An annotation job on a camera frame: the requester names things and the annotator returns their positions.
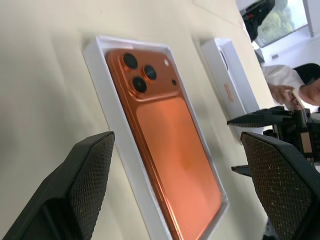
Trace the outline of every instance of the white cardboard tray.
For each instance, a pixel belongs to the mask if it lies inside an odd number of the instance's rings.
[[[118,98],[108,65],[105,61],[105,54],[112,49],[143,49],[161,52],[166,54],[173,63],[175,71],[178,73],[178,80],[181,89],[186,97],[186,103],[190,109],[192,118],[199,132],[200,139],[206,151],[207,158],[210,161],[212,172],[217,180],[222,195],[220,210],[217,212],[216,216],[201,237],[203,240],[208,240],[212,236],[219,221],[226,213],[229,207],[229,201],[213,159],[211,158],[204,135],[199,127],[195,111],[187,96],[171,50],[164,44],[139,42],[110,36],[97,36],[82,52],[109,129],[115,132],[116,149],[152,240],[171,240],[172,237],[150,184],[143,161],[140,157],[134,137],[127,122],[127,118]]]
[[[254,92],[231,39],[215,38],[201,46],[206,63],[212,73],[228,111],[229,119],[260,110]],[[263,133],[263,128],[233,127],[238,140],[242,132]]]

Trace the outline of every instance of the smartphone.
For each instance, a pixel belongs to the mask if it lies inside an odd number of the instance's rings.
[[[302,104],[301,100],[296,97],[295,93],[292,90],[287,91],[290,101],[285,101],[284,105],[289,111],[294,110],[302,110],[304,109],[304,105]]]
[[[172,62],[136,49],[105,59],[172,238],[199,239],[222,196]]]

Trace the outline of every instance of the window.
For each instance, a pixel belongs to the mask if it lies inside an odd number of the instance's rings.
[[[303,0],[275,0],[275,6],[258,27],[255,42],[263,48],[307,25]]]

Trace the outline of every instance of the phone box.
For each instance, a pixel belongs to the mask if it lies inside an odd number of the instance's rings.
[[[150,184],[143,161],[140,157],[134,137],[127,122],[127,118],[118,98],[108,65],[105,61],[105,54],[112,49],[143,49],[161,52],[166,54],[174,65],[175,71],[178,73],[178,80],[181,89],[186,97],[186,103],[192,114],[193,121],[198,130],[207,158],[209,159],[212,172],[214,173],[222,195],[221,208],[201,238],[204,240],[209,239],[219,221],[226,213],[229,207],[229,201],[220,181],[214,160],[211,158],[210,151],[199,127],[195,111],[189,102],[171,50],[168,46],[163,44],[140,42],[110,36],[96,37],[83,50],[83,56],[89,69],[108,126],[110,130],[115,132],[116,149],[152,240],[171,240],[172,237]]]
[[[215,38],[201,46],[202,53],[227,109],[229,119],[260,110],[231,39]],[[264,128],[232,126],[240,141],[242,132],[263,134]]]

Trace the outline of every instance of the beige table surface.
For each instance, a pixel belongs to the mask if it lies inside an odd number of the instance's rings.
[[[171,47],[230,201],[213,239],[260,239],[266,216],[230,170],[245,153],[199,54],[205,39],[232,38],[259,105],[273,104],[235,0],[2,0],[0,32],[0,238],[72,146],[108,130],[81,51],[111,35]],[[92,239],[149,239],[116,152]]]

